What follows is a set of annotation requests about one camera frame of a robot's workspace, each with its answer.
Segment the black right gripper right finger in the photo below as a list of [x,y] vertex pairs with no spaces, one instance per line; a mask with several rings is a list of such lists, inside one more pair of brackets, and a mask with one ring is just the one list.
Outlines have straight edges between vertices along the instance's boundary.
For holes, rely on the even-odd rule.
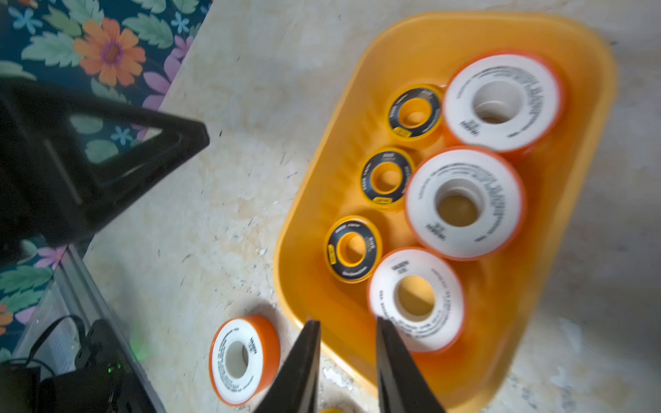
[[381,412],[446,412],[394,324],[384,318],[377,318],[376,364]]

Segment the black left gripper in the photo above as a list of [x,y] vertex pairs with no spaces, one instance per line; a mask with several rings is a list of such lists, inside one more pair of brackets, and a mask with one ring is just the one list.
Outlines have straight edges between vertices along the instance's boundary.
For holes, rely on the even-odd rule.
[[[95,163],[79,145],[74,115],[142,124],[153,135]],[[62,245],[67,232],[98,232],[209,144],[197,120],[3,78],[1,257],[22,257],[30,237]]]

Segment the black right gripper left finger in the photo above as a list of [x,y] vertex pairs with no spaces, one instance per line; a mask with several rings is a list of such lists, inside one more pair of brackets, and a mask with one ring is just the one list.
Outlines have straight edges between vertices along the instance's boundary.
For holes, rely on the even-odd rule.
[[321,323],[306,322],[255,413],[318,411]]

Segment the orange white sealing tape roll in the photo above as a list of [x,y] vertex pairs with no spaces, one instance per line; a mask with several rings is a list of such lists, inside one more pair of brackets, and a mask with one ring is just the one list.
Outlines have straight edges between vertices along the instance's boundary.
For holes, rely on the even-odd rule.
[[274,325],[261,315],[226,321],[209,351],[208,370],[213,390],[229,406],[249,402],[274,381],[281,345]]
[[476,146],[514,160],[558,123],[564,79],[552,62],[523,52],[490,53],[449,81],[442,105],[448,146]]
[[383,258],[371,277],[368,307],[394,324],[409,351],[437,353],[453,345],[464,327],[466,300],[454,270],[421,248]]
[[406,187],[406,218],[425,248],[475,261],[516,237],[527,194],[513,167],[486,150],[461,146],[422,163]]

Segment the black yellow sealing tape roll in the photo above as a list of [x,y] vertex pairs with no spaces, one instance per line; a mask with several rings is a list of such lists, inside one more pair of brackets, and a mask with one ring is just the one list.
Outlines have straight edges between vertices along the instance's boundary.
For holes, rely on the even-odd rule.
[[433,84],[413,84],[403,89],[387,110],[387,128],[401,146],[424,149],[436,142],[442,130],[442,90]]
[[349,215],[334,223],[325,235],[324,248],[330,272],[348,284],[368,280],[384,250],[376,225],[358,215]]
[[397,147],[381,148],[368,156],[361,167],[361,194],[372,208],[385,212],[401,211],[415,169],[407,151]]

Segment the yellow plastic storage box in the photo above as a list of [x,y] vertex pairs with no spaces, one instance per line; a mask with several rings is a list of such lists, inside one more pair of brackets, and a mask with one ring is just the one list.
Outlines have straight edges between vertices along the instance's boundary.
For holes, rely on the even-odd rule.
[[389,146],[387,105],[409,84],[446,84],[463,65],[493,52],[542,57],[566,86],[566,106],[550,134],[515,163],[528,193],[521,231],[498,253],[456,263],[468,304],[458,341],[415,361],[450,412],[477,412],[504,383],[551,272],[574,205],[616,98],[616,62],[594,31],[532,13],[430,12],[394,24],[367,48],[315,153],[275,250],[280,303],[298,326],[321,323],[321,346],[357,384],[376,381],[376,321],[367,284],[341,282],[325,261],[325,237],[359,215],[385,251],[416,244],[404,213],[382,213],[359,191],[359,171]]

